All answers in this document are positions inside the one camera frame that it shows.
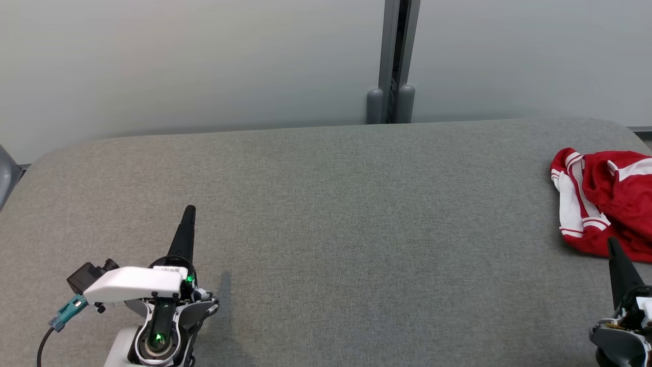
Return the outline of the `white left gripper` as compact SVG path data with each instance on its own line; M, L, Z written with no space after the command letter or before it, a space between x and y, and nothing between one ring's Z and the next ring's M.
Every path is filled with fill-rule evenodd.
M167 256L148 267L119 267L108 259L103 267L83 265L83 296L89 304L138 299L184 300L196 288L193 263L196 207L184 209Z

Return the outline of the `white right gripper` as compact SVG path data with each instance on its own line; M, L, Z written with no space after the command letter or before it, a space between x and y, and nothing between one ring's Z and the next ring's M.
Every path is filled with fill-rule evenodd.
M591 328L599 366L651 366L651 297L617 237L607 240L615 311Z

